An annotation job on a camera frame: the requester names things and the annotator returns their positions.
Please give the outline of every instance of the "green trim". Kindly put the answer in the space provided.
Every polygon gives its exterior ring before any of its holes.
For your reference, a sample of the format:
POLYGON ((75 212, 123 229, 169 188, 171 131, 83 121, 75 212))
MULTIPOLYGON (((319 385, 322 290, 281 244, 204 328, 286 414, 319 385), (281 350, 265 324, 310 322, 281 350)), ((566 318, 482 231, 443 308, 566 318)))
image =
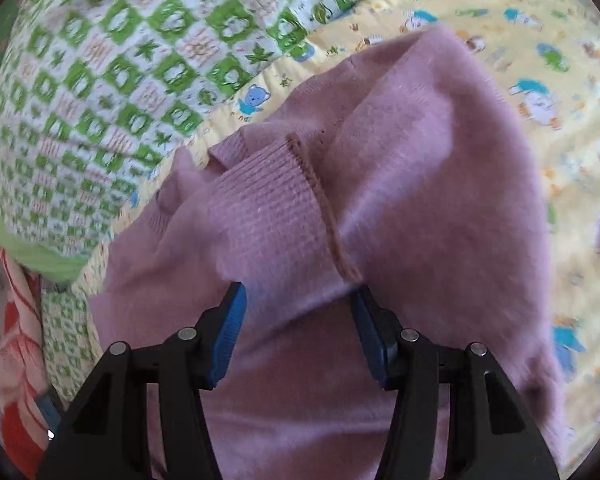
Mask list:
POLYGON ((88 258, 65 258, 39 244, 16 238, 7 231, 0 217, 0 245, 19 264, 39 272, 55 283, 72 283, 88 258))

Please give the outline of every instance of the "metal screw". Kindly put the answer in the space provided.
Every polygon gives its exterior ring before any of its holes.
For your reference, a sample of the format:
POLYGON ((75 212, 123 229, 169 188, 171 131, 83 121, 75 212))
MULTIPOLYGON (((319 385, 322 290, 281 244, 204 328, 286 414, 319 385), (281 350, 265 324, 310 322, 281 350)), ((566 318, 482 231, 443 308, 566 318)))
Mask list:
POLYGON ((416 332, 413 328, 405 328, 402 332, 400 332, 400 337, 409 343, 415 343, 420 334, 416 332))
POLYGON ((186 328, 181 328, 178 332, 178 337, 183 341, 191 341, 197 335, 198 331, 190 326, 187 326, 186 328))
POLYGON ((126 352, 126 343, 122 341, 116 341, 109 347, 109 352, 113 355, 120 355, 126 352))
POLYGON ((487 353, 487 347, 482 343, 471 343, 471 352, 477 356, 483 356, 487 353))

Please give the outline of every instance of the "red patterned fabric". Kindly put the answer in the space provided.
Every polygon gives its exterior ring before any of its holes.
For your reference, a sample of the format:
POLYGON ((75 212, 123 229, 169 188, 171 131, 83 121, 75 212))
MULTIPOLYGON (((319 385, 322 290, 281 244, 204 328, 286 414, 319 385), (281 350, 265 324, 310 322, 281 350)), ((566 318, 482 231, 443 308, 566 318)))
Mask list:
POLYGON ((8 457, 33 479, 48 444, 48 427, 35 403, 47 388, 36 306, 40 278, 22 269, 3 248, 0 261, 8 285, 0 343, 0 429, 8 457))

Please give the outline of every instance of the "yellow blanket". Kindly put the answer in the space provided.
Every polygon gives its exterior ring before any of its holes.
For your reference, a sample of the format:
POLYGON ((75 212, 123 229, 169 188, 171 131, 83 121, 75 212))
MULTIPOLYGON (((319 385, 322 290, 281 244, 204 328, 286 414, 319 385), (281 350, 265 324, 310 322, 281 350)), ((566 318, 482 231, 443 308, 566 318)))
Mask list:
MULTIPOLYGON (((205 164, 210 145, 263 120, 307 78, 435 21, 455 29, 491 71, 519 111, 541 167, 555 349, 567 380, 566 478, 600 437, 600 14, 590 0, 364 0, 217 108, 189 148, 205 164), (247 95, 257 107, 244 106, 247 95)), ((123 207, 74 284, 76 294, 101 290, 110 241, 138 216, 170 166, 168 158, 123 207)), ((92 342, 98 355, 93 327, 92 342)))

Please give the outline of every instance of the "pink knit fabric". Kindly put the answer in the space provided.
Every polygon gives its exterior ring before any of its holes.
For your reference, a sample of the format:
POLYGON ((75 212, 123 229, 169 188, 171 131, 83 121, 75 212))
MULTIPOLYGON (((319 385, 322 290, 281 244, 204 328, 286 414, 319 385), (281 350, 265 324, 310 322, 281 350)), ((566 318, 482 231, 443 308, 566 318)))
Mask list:
MULTIPOLYGON (((443 27, 314 76, 206 170, 178 151, 110 247, 90 303, 101 343, 159 343, 243 282, 227 377, 203 395, 224 478, 372 479, 395 396, 339 299, 365 282, 433 342, 487 344, 559 457, 544 204, 516 121, 443 27)), ((445 419, 442 406, 433 476, 445 419)))

